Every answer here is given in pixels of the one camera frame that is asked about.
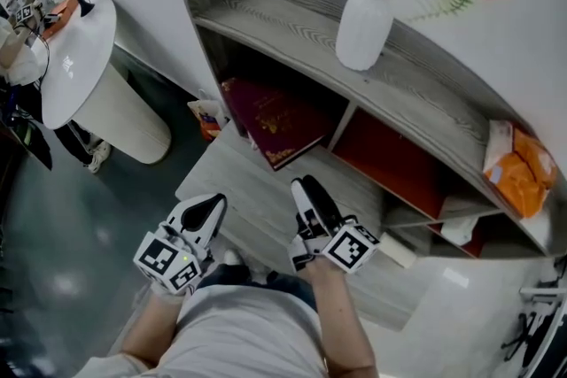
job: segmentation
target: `maroon book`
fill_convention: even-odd
[[[289,90],[233,77],[222,83],[222,91],[274,170],[334,131],[335,122],[327,112]]]

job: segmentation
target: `dark green floor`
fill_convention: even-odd
[[[16,312],[0,317],[0,342],[6,330],[17,337],[6,340],[8,351],[26,376],[65,378],[108,352],[145,284],[133,254],[174,207],[177,186],[206,148],[190,97],[128,67],[130,85],[172,130],[165,160],[145,166],[114,150],[93,176],[47,132],[53,170],[25,158],[13,185],[0,278],[14,290]]]

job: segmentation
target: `snack bag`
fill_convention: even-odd
[[[227,124],[227,118],[218,101],[199,100],[187,103],[201,126],[201,134],[212,142]]]
[[[557,166],[537,139],[508,121],[490,121],[484,174],[525,218],[537,214],[557,177]]]

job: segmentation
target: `white cylinder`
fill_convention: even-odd
[[[166,123],[111,64],[73,120],[144,164],[160,161],[171,144]]]
[[[337,57],[356,71],[373,66],[393,23],[388,0],[348,0],[337,35]]]
[[[393,239],[387,233],[383,233],[382,236],[380,236],[378,250],[404,268],[410,268],[417,260],[417,256],[414,252],[399,241]]]

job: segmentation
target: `white vase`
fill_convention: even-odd
[[[356,71],[368,70],[380,57],[392,23],[388,0],[348,0],[338,28],[340,63]]]

